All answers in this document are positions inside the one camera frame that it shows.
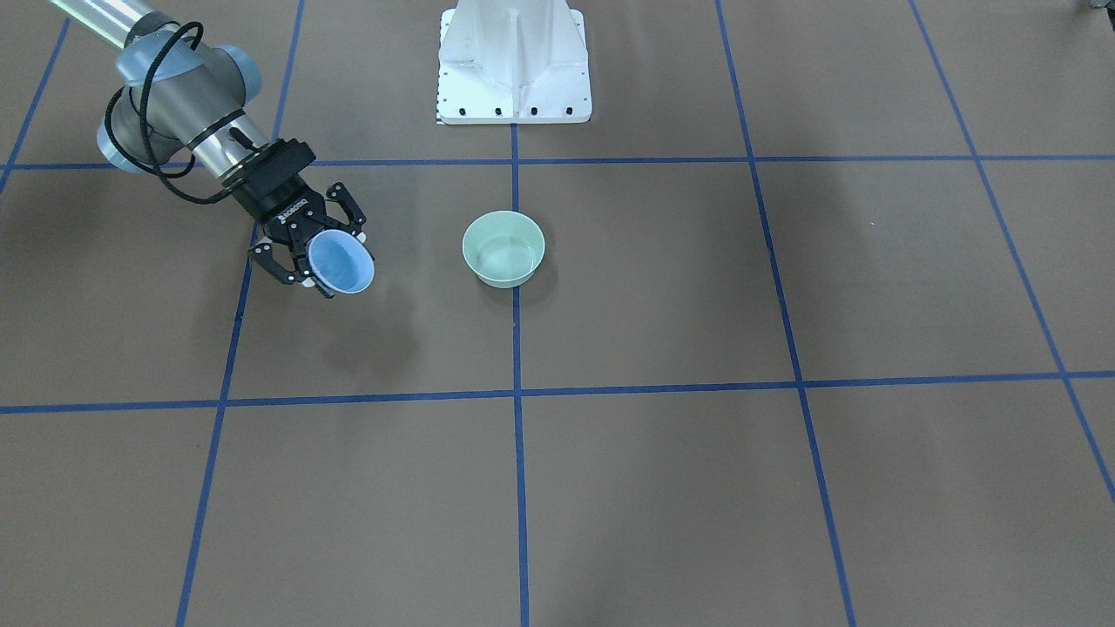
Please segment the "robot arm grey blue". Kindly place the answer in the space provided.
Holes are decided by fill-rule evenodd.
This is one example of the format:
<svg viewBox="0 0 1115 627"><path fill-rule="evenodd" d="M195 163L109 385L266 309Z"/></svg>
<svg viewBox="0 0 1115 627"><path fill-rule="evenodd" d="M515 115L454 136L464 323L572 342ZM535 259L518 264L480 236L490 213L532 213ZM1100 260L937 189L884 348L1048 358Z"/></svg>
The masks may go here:
<svg viewBox="0 0 1115 627"><path fill-rule="evenodd" d="M59 1L57 8L112 44L122 87L97 127L104 160L159 179L198 206L235 202L256 225L248 258L263 273L323 297L361 293L375 277L366 218L342 183L323 193L302 173L316 162L302 139L270 138L248 115L261 91L255 60L204 44L144 1Z"/></svg>

